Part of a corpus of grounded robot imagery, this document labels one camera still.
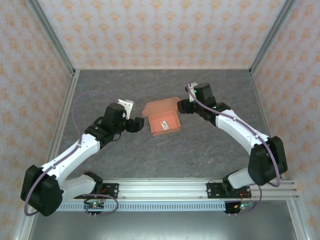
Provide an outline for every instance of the wall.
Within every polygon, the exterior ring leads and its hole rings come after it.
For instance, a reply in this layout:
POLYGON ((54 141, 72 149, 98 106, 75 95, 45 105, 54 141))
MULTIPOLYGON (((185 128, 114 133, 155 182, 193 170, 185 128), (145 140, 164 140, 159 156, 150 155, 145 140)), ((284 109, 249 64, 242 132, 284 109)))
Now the wall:
POLYGON ((46 160, 69 79, 27 1, 0 1, 2 240, 13 239, 26 169, 46 160))
POLYGON ((298 0, 254 76, 272 135, 284 141, 308 221, 320 236, 320 5, 298 0))
POLYGON ((39 0, 75 68, 248 69, 285 0, 39 0))

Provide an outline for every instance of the label on box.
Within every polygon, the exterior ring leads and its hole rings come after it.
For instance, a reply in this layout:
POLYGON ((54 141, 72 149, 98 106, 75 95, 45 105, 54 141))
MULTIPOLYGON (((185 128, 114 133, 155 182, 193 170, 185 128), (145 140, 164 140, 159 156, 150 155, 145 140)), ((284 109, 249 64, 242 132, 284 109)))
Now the label on box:
POLYGON ((170 129, 166 121, 161 121, 160 124, 164 131, 170 129))

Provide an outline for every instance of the gray marble surface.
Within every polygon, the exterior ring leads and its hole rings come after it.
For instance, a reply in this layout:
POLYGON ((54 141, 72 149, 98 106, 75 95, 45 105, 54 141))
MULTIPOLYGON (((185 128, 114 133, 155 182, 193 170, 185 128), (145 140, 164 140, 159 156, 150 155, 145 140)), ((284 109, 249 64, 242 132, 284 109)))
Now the gray marble surface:
MULTIPOLYGON (((134 101, 131 117, 142 117, 148 102, 187 99, 189 82, 210 83, 217 102, 225 102, 244 121, 265 133, 262 114, 247 70, 81 70, 73 100, 86 91, 106 92, 134 101)), ((105 113, 112 101, 89 94, 76 106, 82 131, 105 113)), ((141 132, 124 132, 83 162, 70 177, 92 171, 102 178, 221 178, 248 165, 249 155, 232 137, 196 114, 180 114, 179 132, 153 137, 148 119, 141 132)), ((69 113, 59 152, 78 138, 69 113)))

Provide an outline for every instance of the metal beam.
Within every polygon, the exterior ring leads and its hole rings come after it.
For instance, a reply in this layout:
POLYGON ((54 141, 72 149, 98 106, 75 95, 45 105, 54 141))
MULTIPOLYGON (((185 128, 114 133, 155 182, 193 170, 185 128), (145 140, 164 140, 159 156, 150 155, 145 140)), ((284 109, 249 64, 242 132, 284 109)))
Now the metal beam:
POLYGON ((297 0, 286 0, 283 5, 283 8, 280 11, 279 16, 275 20, 269 34, 267 35, 266 39, 264 40, 262 47, 260 48, 257 56, 255 57, 251 68, 249 69, 250 74, 253 75, 257 69, 259 68, 261 62, 265 58, 272 45, 273 41, 276 39, 278 32, 280 31, 281 27, 283 26, 285 20, 289 16, 293 6, 295 5, 297 0))
POLYGON ((43 9, 41 8, 39 2, 37 0, 27 0, 29 3, 30 7, 32 8, 34 14, 38 18, 43 30, 45 31, 46 35, 50 39, 54 49, 56 50, 57 54, 59 55, 64 67, 66 70, 70 73, 73 74, 75 69, 72 66, 72 63, 66 54, 62 44, 60 43, 57 35, 55 34, 55 31, 51 24, 49 23, 43 9))

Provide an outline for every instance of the patterned wallpaper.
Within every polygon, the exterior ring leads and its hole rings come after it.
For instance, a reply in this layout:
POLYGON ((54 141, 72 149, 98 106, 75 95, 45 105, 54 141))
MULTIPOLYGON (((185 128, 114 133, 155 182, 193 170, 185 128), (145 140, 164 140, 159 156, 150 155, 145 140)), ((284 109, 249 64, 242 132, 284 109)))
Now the patterned wallpaper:
POLYGON ((39 0, 75 68, 240 68, 285 0, 39 0))
POLYGON ((46 160, 70 76, 27 1, 0 1, 0 36, 0 239, 11 240, 25 171, 46 160))
POLYGON ((287 21, 254 79, 271 135, 284 141, 285 175, 297 180, 320 236, 319 0, 298 0, 287 21))

